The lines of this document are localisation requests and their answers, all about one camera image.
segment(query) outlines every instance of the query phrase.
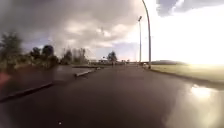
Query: asphalt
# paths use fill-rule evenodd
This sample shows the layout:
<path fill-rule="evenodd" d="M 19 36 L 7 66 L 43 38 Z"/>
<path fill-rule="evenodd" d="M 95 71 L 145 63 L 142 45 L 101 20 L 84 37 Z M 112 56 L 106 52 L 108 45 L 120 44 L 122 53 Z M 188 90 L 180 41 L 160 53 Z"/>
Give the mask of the asphalt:
<path fill-rule="evenodd" d="M 106 68 L 0 104 L 0 128 L 222 128 L 224 93 L 137 66 Z"/>

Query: street lamp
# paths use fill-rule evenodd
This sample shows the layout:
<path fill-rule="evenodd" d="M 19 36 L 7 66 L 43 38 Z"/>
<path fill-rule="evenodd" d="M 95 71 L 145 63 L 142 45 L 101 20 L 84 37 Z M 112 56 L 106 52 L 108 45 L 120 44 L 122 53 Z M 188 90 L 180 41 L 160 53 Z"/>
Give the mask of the street lamp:
<path fill-rule="evenodd" d="M 142 16 L 140 16 L 139 19 L 138 19 L 138 23 L 139 23 L 139 35 L 140 35 L 139 63 L 141 63 L 141 60 L 142 60 L 142 29 L 141 29 L 141 19 L 142 19 Z"/>
<path fill-rule="evenodd" d="M 147 9 L 147 6 L 145 4 L 145 1 L 142 0 L 142 3 L 144 4 L 146 15 L 147 15 L 147 20 L 148 20 L 148 33 L 149 33 L 149 69 L 151 69 L 151 34 L 150 34 L 150 20 L 149 20 L 149 12 Z"/>

